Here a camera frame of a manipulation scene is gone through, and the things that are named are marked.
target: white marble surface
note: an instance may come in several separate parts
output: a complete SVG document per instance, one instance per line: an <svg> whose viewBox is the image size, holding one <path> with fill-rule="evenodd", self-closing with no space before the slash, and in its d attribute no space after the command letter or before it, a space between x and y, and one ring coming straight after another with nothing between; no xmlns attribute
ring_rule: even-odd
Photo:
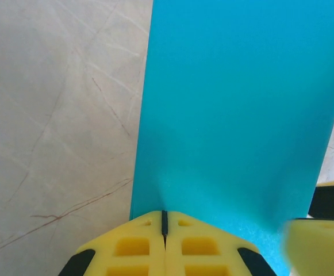
<svg viewBox="0 0 334 276"><path fill-rule="evenodd" d="M151 6L0 0L0 275L57 275L128 220Z"/></svg>

